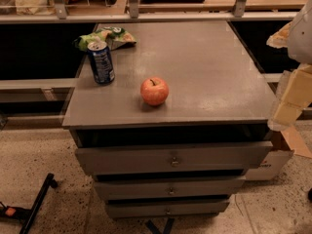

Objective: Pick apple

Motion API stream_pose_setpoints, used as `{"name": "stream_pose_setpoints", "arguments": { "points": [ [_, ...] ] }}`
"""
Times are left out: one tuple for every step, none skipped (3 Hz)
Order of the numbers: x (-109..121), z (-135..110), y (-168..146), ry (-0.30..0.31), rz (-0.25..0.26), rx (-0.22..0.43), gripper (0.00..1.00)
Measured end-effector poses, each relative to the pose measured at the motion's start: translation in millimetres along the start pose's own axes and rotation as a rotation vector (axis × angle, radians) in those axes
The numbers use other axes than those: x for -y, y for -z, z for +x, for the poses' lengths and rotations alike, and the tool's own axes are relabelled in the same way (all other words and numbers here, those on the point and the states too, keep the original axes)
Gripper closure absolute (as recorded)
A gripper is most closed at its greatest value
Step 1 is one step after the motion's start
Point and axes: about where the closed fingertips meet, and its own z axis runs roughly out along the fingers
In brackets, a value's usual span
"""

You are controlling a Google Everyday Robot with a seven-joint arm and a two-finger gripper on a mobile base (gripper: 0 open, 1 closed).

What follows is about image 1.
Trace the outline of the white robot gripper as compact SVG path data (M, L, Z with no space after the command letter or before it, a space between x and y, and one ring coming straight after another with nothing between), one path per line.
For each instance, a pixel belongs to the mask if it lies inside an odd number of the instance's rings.
M289 58L301 63L298 69L285 71L278 83L267 125L272 131L281 132L290 127L312 103L312 0L291 22L271 35L266 45L276 49L286 48Z

